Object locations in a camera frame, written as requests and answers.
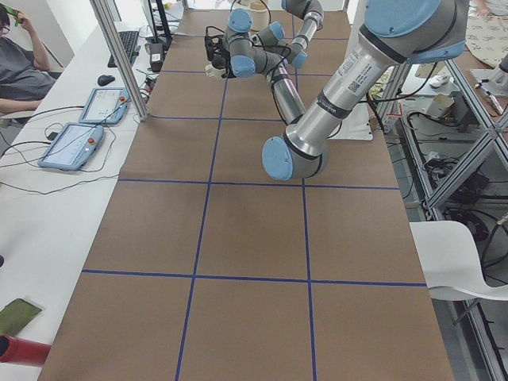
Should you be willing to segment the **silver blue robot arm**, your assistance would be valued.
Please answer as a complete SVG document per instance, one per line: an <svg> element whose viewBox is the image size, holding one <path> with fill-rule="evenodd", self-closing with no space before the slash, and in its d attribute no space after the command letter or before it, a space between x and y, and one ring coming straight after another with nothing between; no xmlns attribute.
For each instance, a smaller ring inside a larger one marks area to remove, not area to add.
<svg viewBox="0 0 508 381"><path fill-rule="evenodd" d="M306 50L322 27L324 12L318 1L283 1L281 6L303 21L291 43L284 42L278 22L251 36L252 15L234 9L218 38L225 66L217 67L218 58L210 52L206 68L216 78L259 74L268 81L287 125L262 150L264 170L275 180L320 173L328 162L327 138L389 67L450 60L464 50L467 1L368 1L355 47L312 105L305 107L285 67L300 68L306 62Z"/></svg>
<svg viewBox="0 0 508 381"><path fill-rule="evenodd" d="M314 34L322 28L324 11L318 0L282 0L281 7L292 16L303 21L300 30L289 42L284 40L283 26L274 21L263 28L255 28L253 40L269 52L284 57L289 64L299 69L307 61L306 50Z"/></svg>

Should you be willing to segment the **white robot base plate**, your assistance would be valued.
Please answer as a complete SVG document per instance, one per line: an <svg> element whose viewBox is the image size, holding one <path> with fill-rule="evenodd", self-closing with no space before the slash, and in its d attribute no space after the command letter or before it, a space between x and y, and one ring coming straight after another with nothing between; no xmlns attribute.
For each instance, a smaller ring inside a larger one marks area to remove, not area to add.
<svg viewBox="0 0 508 381"><path fill-rule="evenodd" d="M370 117L366 103L359 102L352 112L328 136L332 140L372 140Z"/></svg>

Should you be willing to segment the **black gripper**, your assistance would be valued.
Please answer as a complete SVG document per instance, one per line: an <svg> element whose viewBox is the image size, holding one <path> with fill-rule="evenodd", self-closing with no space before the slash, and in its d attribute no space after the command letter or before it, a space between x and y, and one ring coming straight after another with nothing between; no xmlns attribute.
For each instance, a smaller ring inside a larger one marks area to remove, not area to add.
<svg viewBox="0 0 508 381"><path fill-rule="evenodd" d="M208 64L213 64L217 68L225 68L227 70L228 78L231 78L232 72L230 54L229 50L225 47L224 36L205 36L204 41L206 56L209 61Z"/></svg>

